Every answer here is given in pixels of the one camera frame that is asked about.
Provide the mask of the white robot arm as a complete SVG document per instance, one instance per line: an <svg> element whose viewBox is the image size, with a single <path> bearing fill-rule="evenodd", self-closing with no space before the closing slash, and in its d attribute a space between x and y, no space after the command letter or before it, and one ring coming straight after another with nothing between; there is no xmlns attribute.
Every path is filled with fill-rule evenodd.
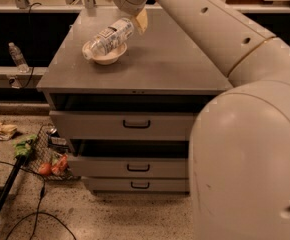
<svg viewBox="0 0 290 240"><path fill-rule="evenodd" d="M147 0L108 0L147 27ZM231 83L190 135L194 240L290 240L290 47L220 0L155 0Z"/></svg>

